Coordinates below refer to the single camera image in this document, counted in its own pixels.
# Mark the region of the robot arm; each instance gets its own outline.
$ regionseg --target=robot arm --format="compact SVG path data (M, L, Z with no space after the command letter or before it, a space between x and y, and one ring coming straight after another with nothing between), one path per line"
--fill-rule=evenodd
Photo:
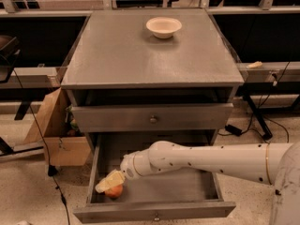
M190 167L272 185L278 164L291 145L259 143L189 147L161 141L146 150L125 155L121 171L127 179L133 180Z

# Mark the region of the gray tabletop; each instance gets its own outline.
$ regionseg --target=gray tabletop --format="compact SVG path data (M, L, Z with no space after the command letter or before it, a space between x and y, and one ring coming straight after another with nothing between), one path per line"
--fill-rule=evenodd
M172 38L156 38L145 27L154 17L178 19L183 27ZM137 9L93 12L62 87L232 86L243 82L204 10Z

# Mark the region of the concrete floor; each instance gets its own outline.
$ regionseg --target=concrete floor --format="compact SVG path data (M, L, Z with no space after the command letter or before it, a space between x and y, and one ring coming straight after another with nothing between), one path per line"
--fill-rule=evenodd
M242 130L248 127L250 113L247 104L241 100L234 101L234 110L228 121ZM281 113L269 115L270 118L280 123L289 131L290 143L300 141L299 113ZM0 116L0 136L12 146L18 146L32 116L25 116L22 121L12 122L13 115ZM272 143L285 143L287 134L285 130L267 121L273 132ZM254 119L252 128L262 132L259 124ZM220 144L245 144L262 143L261 137L254 131L236 136L217 136L215 145ZM79 225L72 210L85 205L89 183L89 174L92 166L92 156L82 167L62 167L55 176L62 192L67 199L67 210L70 224ZM2 225L14 225L21 220L27 220L33 225L67 225L67 213L61 203L60 194L55 189L56 184L52 177L47 175L48 167L45 165L43 151L23 153L14 156L0 157L0 218ZM236 208L225 218L165 220L141 222L117 222L114 225L150 225L150 224L183 224L183 225L264 225L268 224L271 211L271 202L274 190L265 186L228 177L217 176L223 198L227 202L236 202Z

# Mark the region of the orange ball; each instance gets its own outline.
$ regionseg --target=orange ball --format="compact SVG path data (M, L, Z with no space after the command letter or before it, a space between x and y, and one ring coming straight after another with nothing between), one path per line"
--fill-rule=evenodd
M117 199L118 197L121 196L123 192L123 185L120 184L116 187L112 187L106 191L104 191L105 196L111 198L111 199Z

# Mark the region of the gray cabinet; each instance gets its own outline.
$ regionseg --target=gray cabinet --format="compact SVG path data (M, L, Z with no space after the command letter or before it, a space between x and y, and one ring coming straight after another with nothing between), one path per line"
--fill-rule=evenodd
M183 28L158 39L145 28L153 17L178 19ZM95 11L62 82L75 119L94 149L82 223L226 217L210 172L180 170L126 181L110 200L95 184L124 154L159 140L212 144L232 111L243 79L209 16L201 9Z

